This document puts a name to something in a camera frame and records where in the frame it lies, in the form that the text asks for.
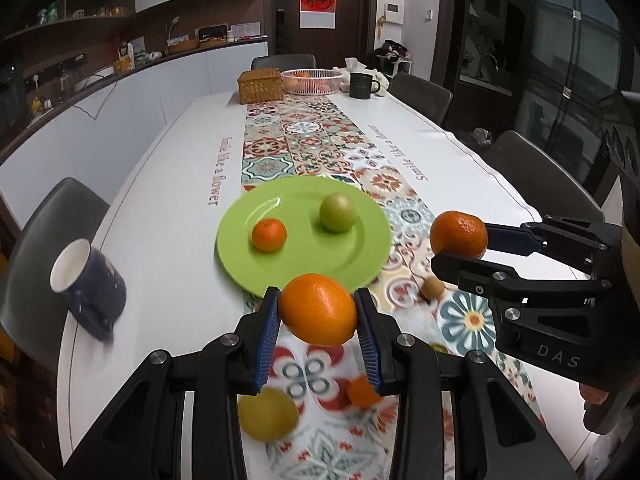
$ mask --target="basket lid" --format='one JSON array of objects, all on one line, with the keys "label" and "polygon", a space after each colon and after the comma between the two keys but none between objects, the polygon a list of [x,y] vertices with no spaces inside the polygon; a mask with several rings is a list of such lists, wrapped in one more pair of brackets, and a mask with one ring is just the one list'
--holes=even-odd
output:
[{"label": "basket lid", "polygon": [[267,79],[280,77],[280,70],[277,68],[255,68],[242,72],[238,81],[249,81],[251,79]]}]

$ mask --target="wicker box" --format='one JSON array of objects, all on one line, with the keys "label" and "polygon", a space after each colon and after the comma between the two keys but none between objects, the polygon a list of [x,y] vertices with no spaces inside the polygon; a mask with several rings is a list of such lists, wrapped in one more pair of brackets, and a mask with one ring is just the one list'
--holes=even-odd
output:
[{"label": "wicker box", "polygon": [[242,72],[238,78],[240,104],[282,99],[282,78],[277,68],[257,68]]}]

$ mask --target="orange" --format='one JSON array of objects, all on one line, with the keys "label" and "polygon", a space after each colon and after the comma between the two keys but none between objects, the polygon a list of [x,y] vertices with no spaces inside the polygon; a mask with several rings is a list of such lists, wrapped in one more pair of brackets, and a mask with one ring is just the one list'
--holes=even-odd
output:
[{"label": "orange", "polygon": [[313,345],[346,343],[358,323],[353,298],[340,283],[322,274],[302,274],[287,283],[278,310],[291,333]]},{"label": "orange", "polygon": [[353,404],[364,410],[382,400],[382,397],[376,393],[369,383],[366,375],[361,375],[356,380],[351,381],[347,388],[347,396]]},{"label": "orange", "polygon": [[287,239],[287,228],[275,218],[263,218],[254,227],[251,241],[254,246],[265,253],[273,253],[281,249]]},{"label": "orange", "polygon": [[469,258],[482,258],[489,235],[484,222],[477,216],[445,211],[433,221],[429,240],[433,254],[450,251]]}]

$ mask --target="flower pattern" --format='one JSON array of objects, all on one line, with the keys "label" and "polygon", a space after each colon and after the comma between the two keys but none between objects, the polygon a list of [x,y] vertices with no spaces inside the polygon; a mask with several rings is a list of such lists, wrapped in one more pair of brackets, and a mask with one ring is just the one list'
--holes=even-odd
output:
[{"label": "flower pattern", "polygon": [[[540,407],[522,364],[494,348],[495,327],[486,300],[453,285],[435,300],[420,292],[431,275],[429,229],[433,214],[375,144],[324,96],[285,95],[247,108],[242,192],[263,182],[313,174],[361,188],[383,208],[393,233],[388,258],[369,290],[378,310],[403,332],[438,351],[487,352],[536,415]],[[244,312],[260,299],[244,295]],[[242,436],[244,456],[272,478],[383,480],[388,477],[398,419],[398,399],[385,397],[368,410],[353,406],[348,384],[363,373],[357,340],[321,348],[297,339],[281,324],[268,385],[287,392],[300,423],[283,440],[259,443]],[[455,476],[450,396],[442,397],[445,478]]]},{"label": "flower pattern", "polygon": [[458,355],[469,350],[487,354],[494,350],[494,318],[485,298],[456,290],[440,307],[438,325],[449,349]]}]

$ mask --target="white plastic basket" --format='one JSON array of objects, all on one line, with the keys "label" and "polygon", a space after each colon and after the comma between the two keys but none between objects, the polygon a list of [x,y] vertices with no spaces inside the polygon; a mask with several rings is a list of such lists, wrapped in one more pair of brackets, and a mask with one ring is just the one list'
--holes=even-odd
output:
[{"label": "white plastic basket", "polygon": [[324,68],[287,70],[280,74],[282,87],[287,94],[329,95],[340,89],[342,74]]}]

